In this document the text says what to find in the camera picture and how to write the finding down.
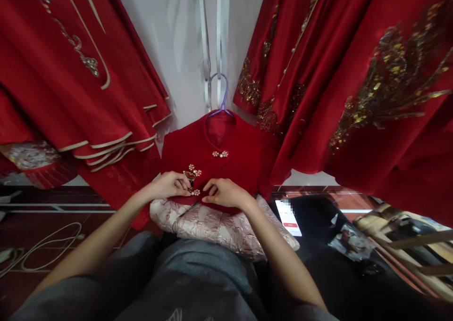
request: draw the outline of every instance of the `purple hanger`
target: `purple hanger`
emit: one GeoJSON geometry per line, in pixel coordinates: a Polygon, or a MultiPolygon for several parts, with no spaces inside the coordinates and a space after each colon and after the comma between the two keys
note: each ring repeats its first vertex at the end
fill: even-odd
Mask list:
{"type": "MultiPolygon", "coordinates": [[[[217,73],[213,74],[213,75],[211,76],[211,78],[209,78],[209,86],[211,86],[211,81],[212,81],[212,79],[214,78],[215,75],[217,75],[217,73]]],[[[225,108],[225,103],[226,103],[226,101],[227,101],[226,98],[227,98],[227,96],[228,96],[228,79],[227,79],[227,77],[226,77],[224,74],[221,74],[221,75],[225,77],[226,85],[227,85],[227,86],[226,86],[226,89],[225,89],[225,95],[223,96],[223,102],[222,102],[222,104],[221,104],[221,106],[220,106],[220,109],[217,110],[217,111],[215,111],[215,112],[213,112],[213,113],[210,114],[208,117],[217,115],[217,114],[218,114],[219,112],[221,112],[222,110],[225,110],[225,112],[226,112],[227,114],[229,114],[230,116],[233,116],[233,114],[230,113],[230,112],[225,108]]]]}

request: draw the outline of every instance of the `mandarin collar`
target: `mandarin collar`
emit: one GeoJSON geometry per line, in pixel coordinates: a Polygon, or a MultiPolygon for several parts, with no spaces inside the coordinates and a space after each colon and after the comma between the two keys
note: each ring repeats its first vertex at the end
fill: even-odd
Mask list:
{"type": "Polygon", "coordinates": [[[240,136],[242,135],[242,132],[244,132],[244,124],[247,124],[241,117],[236,115],[234,112],[229,111],[230,113],[233,114],[233,117],[236,120],[236,124],[234,128],[229,132],[227,135],[226,139],[223,142],[223,148],[218,148],[215,146],[208,138],[208,134],[206,132],[206,121],[209,117],[210,114],[213,112],[216,112],[217,110],[212,110],[211,112],[207,113],[205,116],[201,118],[201,138],[205,144],[205,146],[208,148],[210,151],[210,154],[212,154],[214,151],[218,153],[222,153],[223,151],[228,152],[231,154],[231,152],[236,150],[238,142],[241,140],[240,136]]]}

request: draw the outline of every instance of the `person's left hand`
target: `person's left hand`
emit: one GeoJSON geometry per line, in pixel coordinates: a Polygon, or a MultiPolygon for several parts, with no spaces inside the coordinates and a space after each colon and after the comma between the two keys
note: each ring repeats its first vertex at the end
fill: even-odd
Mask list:
{"type": "Polygon", "coordinates": [[[184,174],[168,172],[143,187],[137,195],[146,203],[156,198],[190,196],[191,193],[187,190],[190,188],[190,182],[184,174]]]}

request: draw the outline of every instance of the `forearm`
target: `forearm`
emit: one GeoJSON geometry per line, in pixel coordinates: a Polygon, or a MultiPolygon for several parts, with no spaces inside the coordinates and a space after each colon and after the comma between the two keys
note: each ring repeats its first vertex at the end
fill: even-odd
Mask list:
{"type": "Polygon", "coordinates": [[[255,200],[245,203],[243,211],[263,247],[273,272],[289,294],[327,310],[313,278],[297,254],[272,226],[255,200]]]}
{"type": "Polygon", "coordinates": [[[110,254],[120,237],[124,235],[145,203],[139,193],[133,195],[116,213],[61,261],[30,296],[61,280],[95,271],[110,254]]]}

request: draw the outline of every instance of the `red satin dress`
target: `red satin dress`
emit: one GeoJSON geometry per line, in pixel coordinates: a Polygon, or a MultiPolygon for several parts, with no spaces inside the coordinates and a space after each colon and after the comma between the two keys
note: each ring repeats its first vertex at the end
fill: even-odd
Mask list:
{"type": "Polygon", "coordinates": [[[120,208],[159,173],[154,126],[171,114],[120,0],[0,0],[0,32],[5,91],[120,208]]]}
{"type": "Polygon", "coordinates": [[[61,155],[28,126],[0,89],[0,177],[23,173],[39,189],[61,186],[77,176],[61,155]]]}
{"type": "Polygon", "coordinates": [[[271,182],[292,168],[325,171],[453,225],[450,9],[448,0],[264,0],[234,102],[283,141],[271,182]]]}

